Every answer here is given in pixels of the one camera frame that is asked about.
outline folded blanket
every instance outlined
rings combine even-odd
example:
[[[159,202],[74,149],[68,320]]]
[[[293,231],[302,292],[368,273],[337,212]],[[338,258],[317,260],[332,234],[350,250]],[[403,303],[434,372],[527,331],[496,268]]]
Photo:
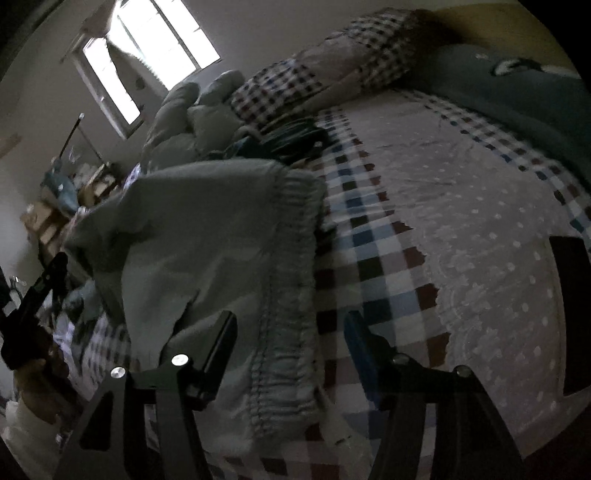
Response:
[[[206,448],[242,454],[317,420],[312,267],[324,189],[275,161],[167,168],[98,206],[67,241],[143,369],[198,355],[218,314],[236,314],[228,370],[199,417]]]

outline green fabric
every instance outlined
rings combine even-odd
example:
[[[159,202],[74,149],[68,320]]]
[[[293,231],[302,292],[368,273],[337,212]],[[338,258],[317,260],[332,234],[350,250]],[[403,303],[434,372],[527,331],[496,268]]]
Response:
[[[228,70],[222,73],[203,91],[197,105],[214,106],[226,102],[244,83],[244,75],[239,70]]]
[[[244,123],[228,105],[194,105],[187,110],[193,127],[195,148],[202,155],[223,150],[235,140],[234,134]]]
[[[582,80],[538,70],[493,76],[502,59],[472,45],[445,46],[422,61],[406,86],[493,118],[591,183],[591,95]]]
[[[170,90],[162,102],[160,110],[156,113],[154,123],[142,149],[140,163],[143,172],[146,172],[148,157],[158,145],[170,137],[190,130],[187,121],[187,108],[199,98],[199,92],[199,84],[191,81],[178,83]]]
[[[314,119],[309,117],[273,130],[261,142],[252,137],[243,138],[224,152],[213,154],[210,159],[269,158],[284,165],[292,165],[302,158],[319,154],[328,143],[328,132],[317,127]]]

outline checkered pillow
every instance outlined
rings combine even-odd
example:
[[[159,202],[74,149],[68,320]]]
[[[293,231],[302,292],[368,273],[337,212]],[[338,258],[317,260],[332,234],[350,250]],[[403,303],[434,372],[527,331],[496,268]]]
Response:
[[[408,72],[413,64],[414,48],[407,38],[388,44],[362,65],[361,86],[364,90],[381,90]]]
[[[410,10],[388,8],[354,20],[343,32],[368,48],[382,50],[399,36],[410,14]]]
[[[365,57],[360,66],[350,67],[346,75],[359,69],[361,88],[376,90],[400,78],[410,68],[413,58],[413,42],[408,32],[418,25],[418,18],[412,11],[386,10],[354,20],[341,32],[332,34],[327,40],[346,35],[366,47]],[[317,51],[322,52],[320,44]],[[328,64],[348,64],[351,59],[346,53],[334,57],[326,53]],[[322,53],[315,53],[316,64]],[[334,85],[334,81],[319,81],[314,74],[314,62],[310,67],[298,60],[302,54],[274,63],[248,80],[232,96],[230,105],[247,124],[255,125],[262,132],[269,131],[304,112],[302,104],[317,93]]]
[[[314,74],[296,59],[261,70],[232,96],[234,113],[247,124],[263,129],[291,106],[303,103],[323,89]]]

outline window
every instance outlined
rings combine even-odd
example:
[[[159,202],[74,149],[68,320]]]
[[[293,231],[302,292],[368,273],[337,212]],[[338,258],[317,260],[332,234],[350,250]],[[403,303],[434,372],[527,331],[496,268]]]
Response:
[[[181,0],[123,1],[109,38],[142,59],[169,90],[220,58]],[[128,138],[141,124],[139,109],[117,76],[106,40],[82,37],[74,59],[113,127]]]

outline pillow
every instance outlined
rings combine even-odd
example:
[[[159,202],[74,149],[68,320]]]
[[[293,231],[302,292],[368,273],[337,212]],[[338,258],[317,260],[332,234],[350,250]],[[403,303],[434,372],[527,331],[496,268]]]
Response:
[[[496,119],[591,184],[591,95],[582,80],[535,69],[494,76],[506,57],[450,45],[420,62],[405,85]]]
[[[199,105],[218,105],[230,98],[237,88],[244,84],[244,75],[238,70],[222,73],[203,91],[197,103]]]
[[[199,160],[197,142],[193,134],[180,134],[160,143],[146,158],[146,173],[178,167]]]
[[[140,161],[143,171],[145,161],[155,147],[170,137],[189,131],[187,108],[199,98],[199,92],[199,84],[191,81],[180,82],[170,90],[148,132]]]
[[[195,147],[203,155],[212,150],[225,150],[234,140],[236,131],[244,123],[228,105],[195,105],[186,112],[193,133]]]

